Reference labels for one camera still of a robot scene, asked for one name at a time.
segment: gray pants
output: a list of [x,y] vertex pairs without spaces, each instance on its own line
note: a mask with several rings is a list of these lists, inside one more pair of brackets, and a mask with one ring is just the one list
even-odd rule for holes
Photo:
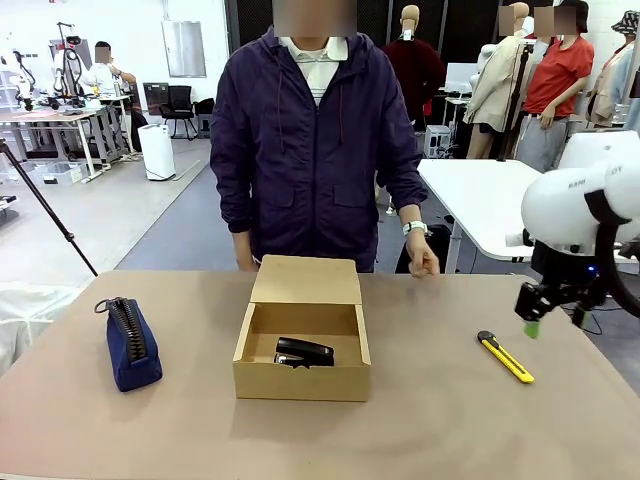
[[569,121],[555,120],[543,130],[540,118],[524,117],[520,127],[516,160],[544,173],[557,166],[556,160],[563,150]]

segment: open box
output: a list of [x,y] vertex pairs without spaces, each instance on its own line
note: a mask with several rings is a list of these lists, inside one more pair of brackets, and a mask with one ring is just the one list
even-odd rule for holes
[[[280,337],[334,349],[333,367],[274,363]],[[233,357],[238,398],[369,398],[369,345],[351,260],[266,255]]]

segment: purple jacket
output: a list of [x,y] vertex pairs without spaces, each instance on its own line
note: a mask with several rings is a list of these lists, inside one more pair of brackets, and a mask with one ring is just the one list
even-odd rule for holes
[[372,271],[374,175],[396,208],[420,204],[422,158],[386,55],[347,38],[349,58],[319,107],[273,27],[236,51],[220,77],[211,168],[222,218],[264,254],[350,258]]

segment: shirt collar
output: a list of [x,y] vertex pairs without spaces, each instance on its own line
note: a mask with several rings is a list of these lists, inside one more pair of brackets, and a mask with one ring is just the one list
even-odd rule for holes
[[[279,37],[278,40],[280,41],[280,45],[289,49],[294,59],[305,55],[306,52],[296,47],[291,37]],[[344,62],[349,57],[347,41],[343,37],[329,37],[327,46],[324,48],[324,55],[334,62]]]

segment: wristwatch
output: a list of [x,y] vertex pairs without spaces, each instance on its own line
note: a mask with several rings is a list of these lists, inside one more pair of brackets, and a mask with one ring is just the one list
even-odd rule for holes
[[424,233],[429,233],[429,229],[424,222],[409,222],[404,227],[402,227],[402,231],[404,232],[405,237],[409,235],[411,230],[415,230],[419,228],[424,231]]

